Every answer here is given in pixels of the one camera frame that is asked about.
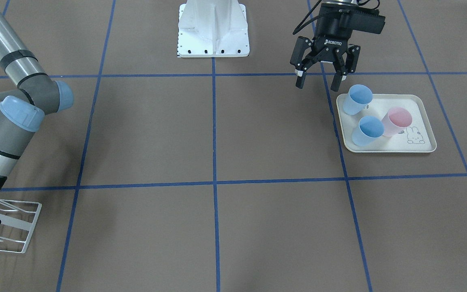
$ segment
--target plastic cup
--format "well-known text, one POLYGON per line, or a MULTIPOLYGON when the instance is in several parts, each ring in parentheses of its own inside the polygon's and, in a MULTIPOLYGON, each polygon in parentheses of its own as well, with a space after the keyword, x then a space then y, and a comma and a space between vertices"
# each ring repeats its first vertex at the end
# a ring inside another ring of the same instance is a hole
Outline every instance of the plastic cup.
POLYGON ((352 142, 357 146, 369 145, 383 135, 384 126, 381 120, 374 116, 364 116, 358 122, 358 127, 352 131, 352 142))
POLYGON ((385 128, 383 135, 392 137, 412 124, 412 115, 402 107, 393 107, 389 109, 381 122, 385 128))
POLYGON ((372 91, 365 85, 356 84, 349 88, 349 93, 343 102, 343 111, 355 115, 372 101, 372 91))

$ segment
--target rabbit drawing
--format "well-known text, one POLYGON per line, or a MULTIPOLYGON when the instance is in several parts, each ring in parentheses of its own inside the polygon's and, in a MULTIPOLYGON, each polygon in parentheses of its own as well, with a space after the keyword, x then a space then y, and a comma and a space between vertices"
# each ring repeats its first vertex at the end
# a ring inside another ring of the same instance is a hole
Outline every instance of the rabbit drawing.
POLYGON ((417 127, 406 128, 408 144, 424 144, 423 136, 417 127))

